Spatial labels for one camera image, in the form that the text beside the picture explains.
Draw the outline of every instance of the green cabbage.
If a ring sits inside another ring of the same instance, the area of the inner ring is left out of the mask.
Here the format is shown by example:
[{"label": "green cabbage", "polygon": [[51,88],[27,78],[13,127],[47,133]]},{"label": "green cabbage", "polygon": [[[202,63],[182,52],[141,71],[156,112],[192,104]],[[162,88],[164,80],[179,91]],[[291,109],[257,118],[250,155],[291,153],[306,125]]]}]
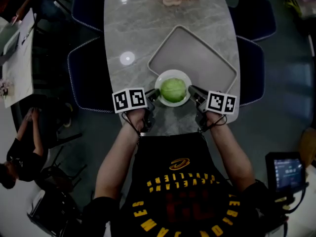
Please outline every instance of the green cabbage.
[{"label": "green cabbage", "polygon": [[162,96],[171,103],[182,101],[187,95],[187,89],[184,81],[177,78],[171,78],[164,81],[160,88]]}]

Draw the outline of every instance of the white tray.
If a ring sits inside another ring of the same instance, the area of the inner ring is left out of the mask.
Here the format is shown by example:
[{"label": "white tray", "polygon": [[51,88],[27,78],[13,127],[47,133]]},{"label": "white tray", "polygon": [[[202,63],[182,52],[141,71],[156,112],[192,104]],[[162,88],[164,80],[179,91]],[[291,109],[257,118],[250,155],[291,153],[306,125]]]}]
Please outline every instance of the white tray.
[{"label": "white tray", "polygon": [[167,70],[186,73],[192,84],[206,91],[228,93],[238,72],[216,50],[184,26],[176,26],[148,62],[158,76]]}]

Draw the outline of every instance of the marble table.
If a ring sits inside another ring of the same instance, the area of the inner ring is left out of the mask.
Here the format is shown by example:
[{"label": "marble table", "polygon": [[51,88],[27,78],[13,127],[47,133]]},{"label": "marble table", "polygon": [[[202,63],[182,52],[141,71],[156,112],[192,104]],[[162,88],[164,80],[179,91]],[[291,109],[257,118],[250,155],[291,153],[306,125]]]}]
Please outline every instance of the marble table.
[{"label": "marble table", "polygon": [[[183,25],[216,49],[239,72],[239,55],[233,22],[225,0],[185,0],[166,7],[162,0],[105,0],[104,36],[113,92],[130,87],[154,88],[157,75],[147,63],[176,25]],[[238,117],[240,77],[230,90],[238,96],[234,115]],[[196,132],[193,101],[177,108],[155,102],[156,124],[149,135]]]}]

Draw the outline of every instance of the small screen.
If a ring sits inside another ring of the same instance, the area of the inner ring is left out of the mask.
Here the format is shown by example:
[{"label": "small screen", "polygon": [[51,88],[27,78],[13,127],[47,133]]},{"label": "small screen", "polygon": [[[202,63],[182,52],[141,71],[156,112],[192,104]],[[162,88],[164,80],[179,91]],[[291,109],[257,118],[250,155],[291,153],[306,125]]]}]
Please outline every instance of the small screen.
[{"label": "small screen", "polygon": [[274,160],[276,170],[276,188],[291,188],[302,184],[302,165],[299,159]]}]

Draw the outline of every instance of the white table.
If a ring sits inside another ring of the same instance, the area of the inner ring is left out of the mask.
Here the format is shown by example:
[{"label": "white table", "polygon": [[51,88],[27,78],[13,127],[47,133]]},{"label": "white table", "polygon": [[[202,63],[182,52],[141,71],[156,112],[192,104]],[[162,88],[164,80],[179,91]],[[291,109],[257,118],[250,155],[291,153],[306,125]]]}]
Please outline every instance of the white table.
[{"label": "white table", "polygon": [[[165,7],[162,0],[105,0],[104,37],[113,92],[130,87],[144,87],[145,91],[154,88],[157,76],[149,71],[147,62],[176,25],[185,26],[216,49],[239,75],[235,30],[225,0],[183,1],[173,7]],[[228,116],[228,122],[232,122],[238,117],[239,76],[229,93],[238,96],[235,114]],[[197,131],[193,101],[177,108],[159,101],[155,106],[156,124],[149,135]]]},{"label": "white table", "polygon": [[32,42],[34,30],[30,32],[22,45],[24,37],[33,25],[34,16],[32,9],[30,9],[19,26],[20,38],[17,50],[2,67],[2,77],[9,79],[13,83],[13,87],[9,89],[9,93],[4,100],[6,108],[33,94],[34,91],[32,79]]}]

